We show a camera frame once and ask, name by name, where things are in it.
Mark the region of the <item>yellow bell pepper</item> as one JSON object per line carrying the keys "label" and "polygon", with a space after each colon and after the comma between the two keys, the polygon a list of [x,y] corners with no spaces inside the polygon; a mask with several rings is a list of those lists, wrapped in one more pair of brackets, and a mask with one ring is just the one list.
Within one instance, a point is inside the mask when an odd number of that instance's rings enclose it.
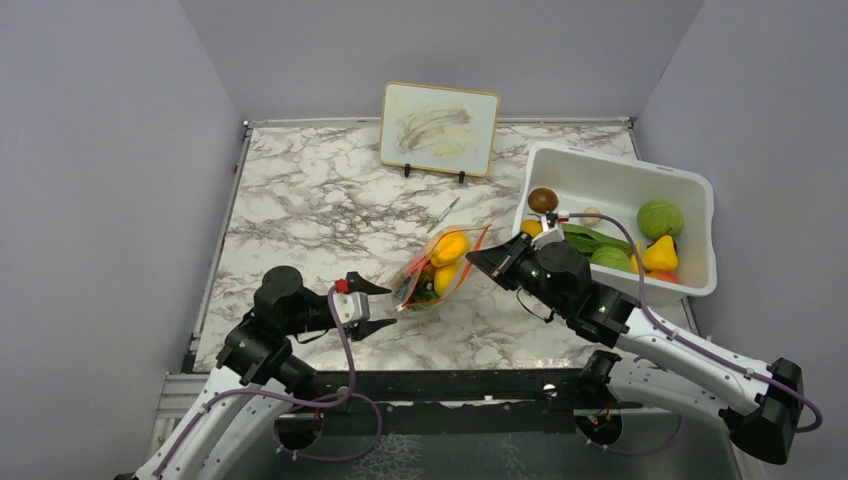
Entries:
{"label": "yellow bell pepper", "polygon": [[470,249],[470,242],[462,231],[454,231],[440,237],[429,254],[430,263],[441,268],[460,260]]}

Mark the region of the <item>yellow mango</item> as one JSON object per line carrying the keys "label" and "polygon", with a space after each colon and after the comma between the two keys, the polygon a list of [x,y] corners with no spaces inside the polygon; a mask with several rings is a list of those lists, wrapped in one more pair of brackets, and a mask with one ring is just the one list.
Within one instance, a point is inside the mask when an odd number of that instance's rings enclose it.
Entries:
{"label": "yellow mango", "polygon": [[433,274],[433,291],[439,298],[446,294],[459,269],[459,261],[436,268]]}

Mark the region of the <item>clear zip bag orange zipper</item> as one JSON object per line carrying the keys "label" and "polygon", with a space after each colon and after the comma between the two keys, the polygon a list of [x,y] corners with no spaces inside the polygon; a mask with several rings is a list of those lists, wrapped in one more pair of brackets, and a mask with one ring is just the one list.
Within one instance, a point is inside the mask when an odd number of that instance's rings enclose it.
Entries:
{"label": "clear zip bag orange zipper", "polygon": [[391,281],[396,313],[427,310],[444,302],[471,271],[468,253],[481,249],[490,225],[452,225],[439,230]]}

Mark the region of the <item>toy pineapple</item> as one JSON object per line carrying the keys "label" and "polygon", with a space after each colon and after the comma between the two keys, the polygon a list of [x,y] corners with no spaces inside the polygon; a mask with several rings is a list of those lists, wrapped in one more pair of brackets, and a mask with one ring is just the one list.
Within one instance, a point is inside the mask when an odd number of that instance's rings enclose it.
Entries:
{"label": "toy pineapple", "polygon": [[419,304],[435,302],[441,296],[436,292],[434,275],[430,271],[422,271],[418,276],[403,277],[396,289],[395,298],[401,307],[417,308]]}

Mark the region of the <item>red carrot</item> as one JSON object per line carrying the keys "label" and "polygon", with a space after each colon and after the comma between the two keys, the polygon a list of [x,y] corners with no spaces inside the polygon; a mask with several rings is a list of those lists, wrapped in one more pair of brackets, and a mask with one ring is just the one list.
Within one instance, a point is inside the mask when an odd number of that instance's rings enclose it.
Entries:
{"label": "red carrot", "polygon": [[405,266],[403,267],[402,273],[406,277],[419,275],[422,270],[424,270],[429,264],[429,256],[427,254],[424,255],[416,255],[414,258],[410,259]]}

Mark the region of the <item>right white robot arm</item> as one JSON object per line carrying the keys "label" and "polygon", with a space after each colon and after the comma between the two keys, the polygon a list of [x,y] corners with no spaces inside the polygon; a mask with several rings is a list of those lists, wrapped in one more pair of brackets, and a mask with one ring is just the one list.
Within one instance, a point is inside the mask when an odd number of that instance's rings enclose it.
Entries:
{"label": "right white robot arm", "polygon": [[466,256],[501,288],[523,290],[578,336],[645,357],[650,374],[603,361],[577,380],[579,398],[600,407],[614,398],[723,423],[731,442],[761,461],[784,465],[802,413],[802,372],[734,353],[658,317],[621,291],[593,280],[589,261],[567,241],[535,247],[526,233]]}

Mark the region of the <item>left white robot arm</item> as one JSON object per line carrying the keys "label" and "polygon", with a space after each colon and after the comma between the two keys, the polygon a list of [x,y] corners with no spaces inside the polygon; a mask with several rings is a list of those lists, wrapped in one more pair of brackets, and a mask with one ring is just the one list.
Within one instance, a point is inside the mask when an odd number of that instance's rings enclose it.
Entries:
{"label": "left white robot arm", "polygon": [[[319,295],[292,266],[267,271],[186,415],[130,478],[220,479],[280,415],[328,413],[360,398],[350,344],[392,325],[370,318],[370,297],[387,292],[349,272]],[[292,343],[300,334],[330,331],[342,342],[348,381],[323,393],[316,370],[294,355]]]}

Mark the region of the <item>grey pen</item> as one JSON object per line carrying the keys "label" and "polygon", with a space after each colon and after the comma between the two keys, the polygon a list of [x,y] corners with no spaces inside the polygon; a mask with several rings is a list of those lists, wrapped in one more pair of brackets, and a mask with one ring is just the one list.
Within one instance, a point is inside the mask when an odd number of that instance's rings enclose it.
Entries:
{"label": "grey pen", "polygon": [[430,227],[427,230],[427,233],[431,233],[437,229],[437,227],[446,219],[446,217],[452,212],[460,198],[454,198],[451,203],[436,217],[436,219],[431,223]]}

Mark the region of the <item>brown kiwi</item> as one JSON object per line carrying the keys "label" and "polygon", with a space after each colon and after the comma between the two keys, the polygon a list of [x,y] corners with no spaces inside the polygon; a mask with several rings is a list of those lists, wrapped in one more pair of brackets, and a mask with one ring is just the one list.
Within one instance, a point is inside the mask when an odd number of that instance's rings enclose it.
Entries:
{"label": "brown kiwi", "polygon": [[559,198],[553,190],[540,187],[528,194],[527,205],[535,213],[552,213],[559,206]]}

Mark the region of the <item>white garlic bulb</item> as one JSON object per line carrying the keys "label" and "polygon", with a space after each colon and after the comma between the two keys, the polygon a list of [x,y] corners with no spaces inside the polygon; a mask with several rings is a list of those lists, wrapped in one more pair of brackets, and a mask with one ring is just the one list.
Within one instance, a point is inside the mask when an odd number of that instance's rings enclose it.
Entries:
{"label": "white garlic bulb", "polygon": [[588,207],[584,210],[580,222],[586,227],[594,227],[598,225],[602,218],[599,217],[600,211],[594,207]]}

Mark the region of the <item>white plastic bin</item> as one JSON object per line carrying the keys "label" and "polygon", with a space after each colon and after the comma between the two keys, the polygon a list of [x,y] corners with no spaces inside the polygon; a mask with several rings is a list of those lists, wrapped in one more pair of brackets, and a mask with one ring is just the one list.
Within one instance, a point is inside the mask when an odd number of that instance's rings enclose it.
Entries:
{"label": "white plastic bin", "polygon": [[717,284],[712,245],[713,189],[702,176],[637,160],[615,157],[554,142],[531,147],[515,210],[512,233],[532,214],[528,196],[536,188],[552,190],[558,209],[580,213],[589,207],[622,223],[636,242],[649,244],[637,224],[645,203],[664,200],[679,208],[684,228],[676,236],[677,284],[648,278],[650,305],[667,305],[687,296],[704,297]]}

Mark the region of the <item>green cabbage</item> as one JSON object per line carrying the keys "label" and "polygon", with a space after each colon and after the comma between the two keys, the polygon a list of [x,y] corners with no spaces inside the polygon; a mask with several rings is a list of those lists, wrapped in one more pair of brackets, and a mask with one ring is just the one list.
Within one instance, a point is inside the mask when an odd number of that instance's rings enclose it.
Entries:
{"label": "green cabbage", "polygon": [[637,226],[640,233],[657,240],[665,235],[678,235],[685,226],[682,211],[674,204],[654,200],[642,205],[637,213]]}

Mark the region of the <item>yellow pear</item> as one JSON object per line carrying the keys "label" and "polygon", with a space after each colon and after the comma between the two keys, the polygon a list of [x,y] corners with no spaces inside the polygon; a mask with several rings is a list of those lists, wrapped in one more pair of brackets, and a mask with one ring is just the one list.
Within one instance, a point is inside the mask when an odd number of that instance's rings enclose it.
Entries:
{"label": "yellow pear", "polygon": [[639,254],[643,270],[646,273],[653,271],[673,272],[679,266],[676,243],[670,235],[660,237],[648,247],[636,243],[636,249],[630,256],[634,273],[639,270],[636,254]]}

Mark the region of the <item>red apple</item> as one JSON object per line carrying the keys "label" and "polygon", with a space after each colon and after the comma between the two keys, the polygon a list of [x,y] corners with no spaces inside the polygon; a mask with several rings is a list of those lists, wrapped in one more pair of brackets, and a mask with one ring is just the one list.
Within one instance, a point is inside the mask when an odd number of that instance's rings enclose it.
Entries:
{"label": "red apple", "polygon": [[656,280],[672,283],[672,284],[680,284],[680,278],[677,276],[676,272],[673,270],[652,270],[649,273],[651,278]]}

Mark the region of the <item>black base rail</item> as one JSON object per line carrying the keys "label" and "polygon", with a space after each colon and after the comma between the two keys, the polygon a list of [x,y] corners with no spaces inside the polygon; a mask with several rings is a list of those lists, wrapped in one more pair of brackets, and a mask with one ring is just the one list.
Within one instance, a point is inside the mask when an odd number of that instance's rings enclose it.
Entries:
{"label": "black base rail", "polygon": [[[179,419],[207,375],[168,375],[157,420]],[[575,413],[640,408],[612,400],[611,387],[589,386],[580,369],[365,371],[356,389],[378,404],[383,433],[405,435],[510,432],[576,433]],[[371,407],[353,400],[320,414],[278,414],[280,432],[365,436],[375,432]]]}

